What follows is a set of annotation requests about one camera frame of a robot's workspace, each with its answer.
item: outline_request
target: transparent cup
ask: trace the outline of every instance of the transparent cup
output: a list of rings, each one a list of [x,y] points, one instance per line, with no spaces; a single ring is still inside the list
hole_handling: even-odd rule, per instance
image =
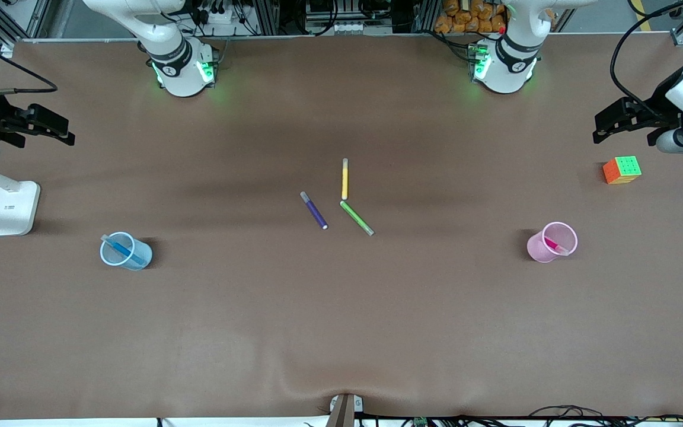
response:
[[[544,263],[574,253],[577,246],[576,232],[564,222],[550,222],[526,243],[532,259]]]
[[[122,267],[128,270],[141,270],[152,262],[152,248],[141,240],[124,232],[109,235],[112,244],[106,241],[100,246],[100,257],[106,265]]]

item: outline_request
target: green marker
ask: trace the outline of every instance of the green marker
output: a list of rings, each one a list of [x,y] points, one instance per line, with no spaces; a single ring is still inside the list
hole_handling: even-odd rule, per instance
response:
[[[360,215],[358,215],[357,212],[352,210],[352,206],[347,205],[347,202],[342,200],[341,202],[339,202],[339,206],[341,206],[342,209],[347,211],[349,216],[351,216],[352,219],[354,219],[355,222],[358,223],[358,226],[360,226],[361,229],[365,230],[365,232],[368,233],[368,235],[373,235],[375,233],[374,229],[369,227],[368,224],[366,224],[365,221],[363,221],[363,219],[360,218]]]

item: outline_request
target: green led light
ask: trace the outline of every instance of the green led light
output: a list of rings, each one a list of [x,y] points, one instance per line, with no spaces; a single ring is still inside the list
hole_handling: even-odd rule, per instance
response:
[[[152,70],[154,70],[154,74],[157,75],[157,81],[158,81],[160,84],[163,84],[163,83],[162,83],[162,77],[159,75],[159,70],[157,70],[157,65],[155,65],[154,62],[152,62]]]
[[[486,54],[486,56],[476,64],[476,72],[474,73],[475,78],[482,79],[486,76],[486,70],[489,69],[491,65],[491,56]]]
[[[209,62],[198,62],[197,61],[197,68],[200,71],[200,74],[202,75],[202,79],[206,82],[211,82],[212,81],[212,65]]]

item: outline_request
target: yellow marker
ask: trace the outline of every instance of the yellow marker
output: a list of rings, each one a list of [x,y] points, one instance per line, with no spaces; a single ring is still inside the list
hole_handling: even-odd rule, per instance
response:
[[[347,200],[349,193],[349,159],[341,161],[341,199]]]

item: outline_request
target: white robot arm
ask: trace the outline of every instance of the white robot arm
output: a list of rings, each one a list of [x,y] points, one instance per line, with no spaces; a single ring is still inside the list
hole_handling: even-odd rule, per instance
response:
[[[657,128],[647,136],[647,143],[664,153],[683,154],[683,67],[662,81],[649,99],[639,103],[623,97],[600,111],[594,121],[596,144],[618,132]]]
[[[173,13],[184,0],[84,0],[91,10],[114,19],[144,46],[159,83],[176,97],[190,97],[215,83],[217,59],[212,47],[184,37],[173,23],[149,24],[140,16]]]
[[[549,8],[580,8],[596,0],[503,0],[510,12],[507,30],[498,40],[478,43],[474,80],[499,94],[515,92],[531,78],[537,52],[550,33]]]

